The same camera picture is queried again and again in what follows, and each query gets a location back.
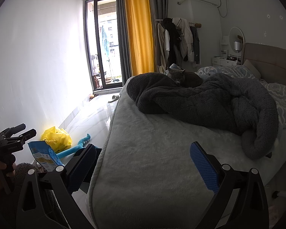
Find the bed frame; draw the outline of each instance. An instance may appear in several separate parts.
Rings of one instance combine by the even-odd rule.
[[[245,43],[242,64],[246,60],[261,73],[262,79],[268,83],[286,85],[286,50],[278,47]]]

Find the window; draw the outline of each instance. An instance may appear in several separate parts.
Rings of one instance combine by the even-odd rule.
[[[115,11],[116,0],[85,1],[87,52],[90,56],[89,68],[94,90],[122,87]]]

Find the white dresser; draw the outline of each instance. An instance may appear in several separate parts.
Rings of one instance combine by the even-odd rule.
[[[226,60],[226,59],[212,58],[212,66],[213,67],[235,66],[237,64],[239,64],[239,62]]]

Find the gray cat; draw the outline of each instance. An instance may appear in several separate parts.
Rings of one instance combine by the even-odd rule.
[[[168,68],[168,77],[185,88],[195,88],[203,83],[203,80],[194,72]]]

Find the door frame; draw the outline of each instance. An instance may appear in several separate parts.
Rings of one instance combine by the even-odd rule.
[[[98,52],[98,64],[100,68],[100,75],[101,75],[101,80],[102,80],[102,88],[96,88],[95,85],[95,80],[92,76],[92,63],[91,63],[91,55],[90,55],[90,49],[89,49],[89,40],[88,40],[88,3],[93,1],[94,2],[94,24],[95,24],[95,37],[96,37],[96,46],[97,46],[97,52]],[[102,89],[110,89],[110,88],[119,88],[122,87],[123,84],[122,82],[119,83],[112,83],[112,84],[106,84],[105,81],[105,76],[104,76],[104,68],[103,68],[103,60],[102,60],[102,55],[101,55],[101,44],[100,44],[100,36],[99,36],[99,30],[98,30],[98,1],[101,0],[85,0],[85,5],[84,5],[84,15],[85,15],[85,40],[87,42],[87,53],[88,53],[88,61],[89,61],[89,69],[90,69],[90,74],[92,78],[92,85],[93,85],[93,90],[102,90]]]

